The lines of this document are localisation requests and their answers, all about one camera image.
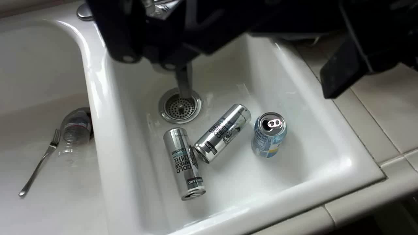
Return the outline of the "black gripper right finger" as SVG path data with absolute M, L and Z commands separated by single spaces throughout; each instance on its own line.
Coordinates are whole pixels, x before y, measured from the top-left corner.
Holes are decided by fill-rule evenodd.
M 355 40 L 351 36 L 346 36 L 319 69 L 319 82 L 323 97 L 338 97 L 369 71 L 370 69 L 360 54 Z

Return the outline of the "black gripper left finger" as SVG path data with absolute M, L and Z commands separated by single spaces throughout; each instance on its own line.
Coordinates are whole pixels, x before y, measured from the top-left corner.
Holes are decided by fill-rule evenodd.
M 178 88 L 178 95 L 184 99 L 189 99 L 191 96 L 191 65 L 185 63 L 184 66 L 178 66 L 174 71 L 174 78 Z

